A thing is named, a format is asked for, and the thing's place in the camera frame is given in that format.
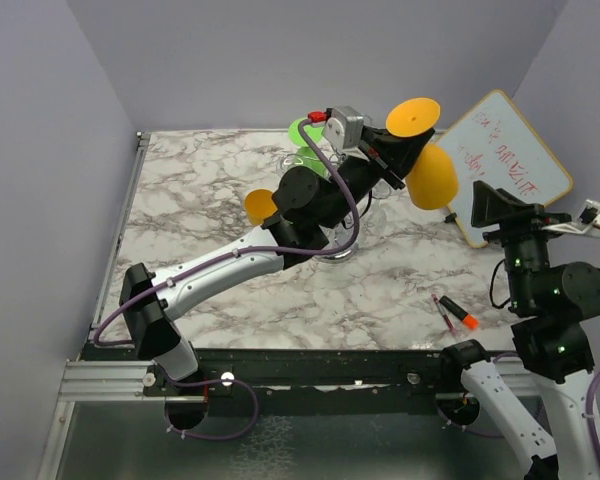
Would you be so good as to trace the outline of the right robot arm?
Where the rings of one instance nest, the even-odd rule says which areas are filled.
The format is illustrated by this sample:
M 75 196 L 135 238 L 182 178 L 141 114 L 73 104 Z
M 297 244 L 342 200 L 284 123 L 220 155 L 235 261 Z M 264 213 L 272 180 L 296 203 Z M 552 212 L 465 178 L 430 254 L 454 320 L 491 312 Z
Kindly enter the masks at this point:
M 439 378 L 471 394 L 499 428 L 527 479 L 600 479 L 600 417 L 595 368 L 581 324 L 600 316 L 600 268 L 549 262 L 561 235 L 600 237 L 600 202 L 577 218 L 550 213 L 483 181 L 473 184 L 471 223 L 504 250 L 518 358 L 530 373 L 549 426 L 543 428 L 500 377 L 483 346 L 468 340 L 441 353 Z

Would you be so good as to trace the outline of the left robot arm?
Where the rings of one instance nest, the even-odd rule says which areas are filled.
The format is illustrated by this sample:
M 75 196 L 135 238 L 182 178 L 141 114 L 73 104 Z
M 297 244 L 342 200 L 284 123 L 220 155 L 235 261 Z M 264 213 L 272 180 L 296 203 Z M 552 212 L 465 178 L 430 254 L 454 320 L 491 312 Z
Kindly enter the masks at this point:
M 274 211 L 231 244 L 193 261 L 150 271 L 129 267 L 119 303 L 136 356 L 166 372 L 166 382 L 186 395 L 200 385 L 195 350 L 175 326 L 177 319 L 207 299 L 253 278 L 290 269 L 329 249 L 327 230 L 351 218 L 358 231 L 357 205 L 380 181 L 393 189 L 429 144 L 435 131 L 400 138 L 385 129 L 363 127 L 355 145 L 361 156 L 346 156 L 323 178 L 305 166 L 290 168 L 272 194 Z

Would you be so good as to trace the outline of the green plastic wine glass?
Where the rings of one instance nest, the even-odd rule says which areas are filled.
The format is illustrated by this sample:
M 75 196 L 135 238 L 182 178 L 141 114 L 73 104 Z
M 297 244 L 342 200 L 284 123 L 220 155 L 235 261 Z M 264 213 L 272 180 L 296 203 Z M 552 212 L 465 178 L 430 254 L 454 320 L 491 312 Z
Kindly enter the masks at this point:
M 298 150 L 284 161 L 284 166 L 286 168 L 296 166 L 307 167 L 321 177 L 326 178 L 328 176 L 326 167 L 300 134 L 299 124 L 302 121 L 303 118 L 298 118 L 288 128 L 289 140 Z

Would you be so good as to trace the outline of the orange plastic goblet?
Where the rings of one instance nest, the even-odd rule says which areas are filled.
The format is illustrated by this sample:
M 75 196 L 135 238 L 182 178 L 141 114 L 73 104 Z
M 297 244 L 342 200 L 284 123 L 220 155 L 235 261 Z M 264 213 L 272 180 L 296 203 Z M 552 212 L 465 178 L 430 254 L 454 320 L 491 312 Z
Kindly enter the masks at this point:
M 261 225 L 277 211 L 277 206 L 273 201 L 273 192 L 267 189 L 256 189 L 249 192 L 244 200 L 244 210 L 251 225 Z
M 395 137 L 415 140 L 417 136 L 433 133 L 440 115 L 441 107 L 434 99 L 411 98 L 391 110 L 385 127 Z M 422 210 L 445 207 L 455 198 L 459 189 L 450 156 L 428 140 L 405 179 L 411 202 Z

